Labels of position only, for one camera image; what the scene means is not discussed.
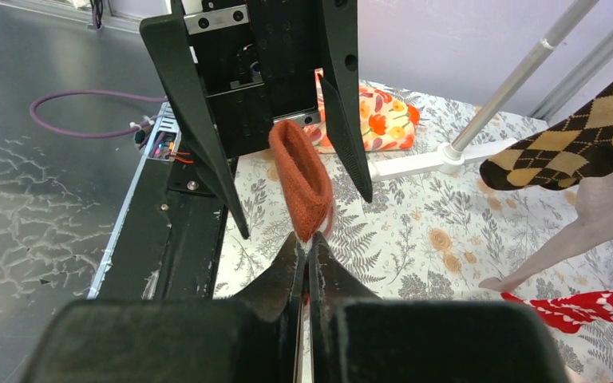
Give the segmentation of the brown striped sock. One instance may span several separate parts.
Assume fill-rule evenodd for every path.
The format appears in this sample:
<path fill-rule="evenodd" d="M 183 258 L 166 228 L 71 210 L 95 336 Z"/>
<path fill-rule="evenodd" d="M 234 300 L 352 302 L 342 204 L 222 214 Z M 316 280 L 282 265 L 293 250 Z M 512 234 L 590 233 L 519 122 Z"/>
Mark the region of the brown striped sock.
<path fill-rule="evenodd" d="M 613 172 L 581 180 L 575 209 L 577 219 L 552 236 L 516 270 L 502 279 L 487 278 L 479 287 L 512 292 L 534 274 L 613 240 Z"/>
<path fill-rule="evenodd" d="M 336 208 L 330 177 L 309 136 L 292 120 L 269 133 L 269 145 L 297 239 L 309 243 L 316 233 L 329 236 Z"/>

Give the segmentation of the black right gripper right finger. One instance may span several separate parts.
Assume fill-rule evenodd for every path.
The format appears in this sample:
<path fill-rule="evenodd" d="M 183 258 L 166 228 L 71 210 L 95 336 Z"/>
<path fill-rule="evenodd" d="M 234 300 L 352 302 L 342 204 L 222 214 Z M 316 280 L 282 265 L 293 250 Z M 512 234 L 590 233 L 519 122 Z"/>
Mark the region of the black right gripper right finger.
<path fill-rule="evenodd" d="M 381 299 L 333 256 L 309 250 L 312 377 L 317 382 L 565 382 L 539 317 L 505 301 Z"/>

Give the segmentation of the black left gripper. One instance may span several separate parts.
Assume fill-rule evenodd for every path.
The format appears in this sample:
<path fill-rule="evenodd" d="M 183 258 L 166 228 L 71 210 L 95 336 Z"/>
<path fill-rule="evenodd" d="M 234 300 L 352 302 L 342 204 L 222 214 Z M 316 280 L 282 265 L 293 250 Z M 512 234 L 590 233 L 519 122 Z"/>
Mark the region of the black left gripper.
<path fill-rule="evenodd" d="M 171 1 L 168 14 L 140 22 L 197 173 L 244 239 L 249 227 L 227 157 L 266 149 L 278 121 L 322 121 L 321 55 L 328 138 L 361 197 L 373 199 L 359 116 L 357 9 L 356 1 Z"/>

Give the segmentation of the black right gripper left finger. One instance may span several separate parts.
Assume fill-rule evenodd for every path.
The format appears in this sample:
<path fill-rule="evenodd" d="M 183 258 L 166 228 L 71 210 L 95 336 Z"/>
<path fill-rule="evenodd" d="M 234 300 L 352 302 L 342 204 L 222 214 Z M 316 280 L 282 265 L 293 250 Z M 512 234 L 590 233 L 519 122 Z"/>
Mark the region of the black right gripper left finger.
<path fill-rule="evenodd" d="M 79 300 L 49 324 L 25 382 L 299 382 L 303 257 L 288 235 L 225 299 Z"/>

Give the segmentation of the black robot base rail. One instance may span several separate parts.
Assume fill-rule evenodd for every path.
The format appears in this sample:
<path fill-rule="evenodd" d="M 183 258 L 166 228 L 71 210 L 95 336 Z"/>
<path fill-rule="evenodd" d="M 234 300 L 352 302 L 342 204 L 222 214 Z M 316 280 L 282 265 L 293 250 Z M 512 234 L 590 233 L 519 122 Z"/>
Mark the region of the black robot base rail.
<path fill-rule="evenodd" d="M 149 155 L 159 133 L 178 131 L 172 110 L 162 104 L 89 299 L 213 297 L 227 208 L 202 184 L 195 166 Z"/>

